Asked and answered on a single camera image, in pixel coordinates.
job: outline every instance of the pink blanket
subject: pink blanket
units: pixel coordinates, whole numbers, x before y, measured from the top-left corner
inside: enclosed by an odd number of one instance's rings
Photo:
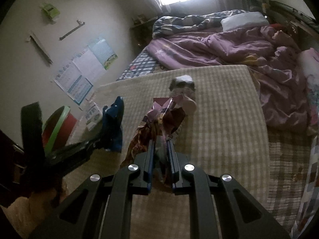
[[[305,78],[296,67],[293,39],[270,26],[232,31],[189,32],[154,39],[148,52],[168,69],[241,64],[260,82],[260,102],[268,126],[305,132],[309,105]]]

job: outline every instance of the purple comforter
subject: purple comforter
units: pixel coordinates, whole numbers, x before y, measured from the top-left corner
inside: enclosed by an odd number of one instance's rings
[[[268,126],[304,132],[309,105],[305,78],[296,67],[300,52],[293,39],[270,26],[232,31],[189,32],[154,39],[148,52],[168,69],[247,65],[260,83]]]

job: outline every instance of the white pillow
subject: white pillow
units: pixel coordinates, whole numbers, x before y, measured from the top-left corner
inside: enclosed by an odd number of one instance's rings
[[[240,13],[221,20],[223,31],[237,28],[262,27],[269,25],[268,20],[260,12]]]

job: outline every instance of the metal screw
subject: metal screw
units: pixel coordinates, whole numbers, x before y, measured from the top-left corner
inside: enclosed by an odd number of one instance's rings
[[[221,177],[225,182],[230,182],[232,180],[232,177],[229,174],[224,174]]]
[[[93,181],[93,182],[97,182],[101,177],[98,175],[98,174],[93,174],[91,177],[90,177],[90,180]]]
[[[138,165],[136,165],[136,164],[129,165],[129,170],[130,171],[136,171],[137,169],[138,169]]]
[[[191,171],[193,171],[195,169],[195,166],[192,165],[192,164],[186,164],[184,166],[184,168],[185,168],[186,171],[190,171],[191,172]]]

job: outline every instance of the checkered tablecloth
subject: checkered tablecloth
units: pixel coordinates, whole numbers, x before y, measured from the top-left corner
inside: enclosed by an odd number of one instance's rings
[[[114,174],[153,97],[169,95],[173,77],[188,74],[196,86],[197,111],[183,123],[175,150],[191,157],[206,173],[231,174],[264,206],[268,198],[269,147],[259,99],[246,66],[213,66],[166,71],[101,86],[93,101],[110,105],[123,96],[125,112],[122,154],[96,150],[91,159],[66,177],[73,191],[93,173]],[[85,139],[80,120],[68,143]],[[134,196],[131,238],[189,238],[188,196],[152,190]]]

